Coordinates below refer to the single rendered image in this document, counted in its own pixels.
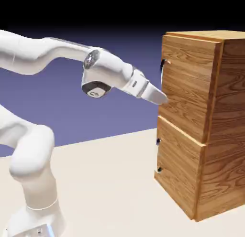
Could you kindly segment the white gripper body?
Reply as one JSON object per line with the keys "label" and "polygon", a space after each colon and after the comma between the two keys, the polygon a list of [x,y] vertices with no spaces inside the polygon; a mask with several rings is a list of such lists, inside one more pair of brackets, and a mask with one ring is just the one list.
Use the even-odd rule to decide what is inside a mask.
{"label": "white gripper body", "polygon": [[165,93],[156,88],[150,82],[148,82],[145,90],[143,91],[141,98],[156,105],[162,105],[168,103],[168,98]]}

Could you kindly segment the tall wooden cabinet door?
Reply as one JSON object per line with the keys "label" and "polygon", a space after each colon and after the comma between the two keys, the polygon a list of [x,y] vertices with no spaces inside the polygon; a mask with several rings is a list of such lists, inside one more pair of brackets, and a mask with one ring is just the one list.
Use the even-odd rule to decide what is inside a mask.
{"label": "tall wooden cabinet door", "polygon": [[220,41],[163,36],[162,91],[169,103],[161,105],[158,113],[203,144],[222,46]]}

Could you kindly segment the short wooden cabinet door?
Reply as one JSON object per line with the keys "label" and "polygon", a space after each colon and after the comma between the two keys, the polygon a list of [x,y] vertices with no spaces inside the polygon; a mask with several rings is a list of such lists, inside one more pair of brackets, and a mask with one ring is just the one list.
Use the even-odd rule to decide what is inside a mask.
{"label": "short wooden cabinet door", "polygon": [[157,160],[162,171],[155,172],[155,179],[184,213],[194,219],[206,144],[198,142],[161,116],[157,117],[156,138],[161,139]]}

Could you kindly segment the light wooden cabinet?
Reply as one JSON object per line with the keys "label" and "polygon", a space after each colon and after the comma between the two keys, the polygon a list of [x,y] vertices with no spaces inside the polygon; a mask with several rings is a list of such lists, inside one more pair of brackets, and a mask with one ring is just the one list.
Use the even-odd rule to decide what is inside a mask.
{"label": "light wooden cabinet", "polygon": [[245,32],[167,32],[220,41],[194,221],[245,205]]}

